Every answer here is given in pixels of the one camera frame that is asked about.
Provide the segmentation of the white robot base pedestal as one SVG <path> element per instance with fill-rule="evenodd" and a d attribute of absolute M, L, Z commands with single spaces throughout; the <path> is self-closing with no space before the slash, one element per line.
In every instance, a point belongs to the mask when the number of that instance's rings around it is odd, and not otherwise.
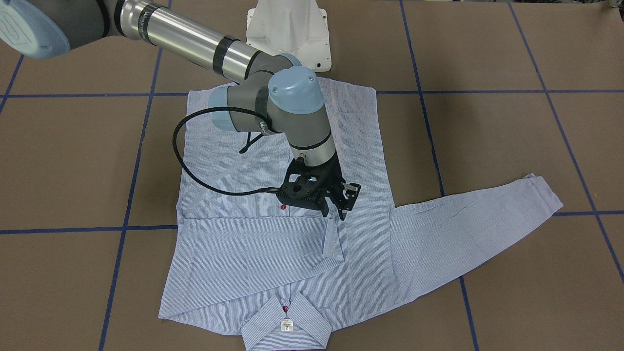
<path fill-rule="evenodd" d="M 315 0 L 259 0 L 247 11 L 247 44 L 291 54 L 317 73 L 332 68 L 328 13 Z"/>

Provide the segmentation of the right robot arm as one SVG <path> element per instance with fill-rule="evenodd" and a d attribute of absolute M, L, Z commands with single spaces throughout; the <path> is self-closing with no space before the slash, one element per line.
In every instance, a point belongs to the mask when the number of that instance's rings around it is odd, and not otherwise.
<path fill-rule="evenodd" d="M 257 133 L 242 153 L 274 134 L 284 134 L 290 145 L 293 158 L 283 184 L 242 196 L 274 194 L 283 205 L 323 216 L 329 214 L 330 201 L 345 220 L 361 187 L 343 178 L 318 78 L 293 55 L 272 56 L 149 0 L 1 2 L 2 40 L 30 58 L 59 57 L 111 36 L 142 40 L 234 82 L 214 90 L 207 108 L 191 113 L 174 129 L 174 154 L 192 180 L 209 188 L 183 162 L 177 136 L 186 122 L 209 114 L 221 130 Z"/>

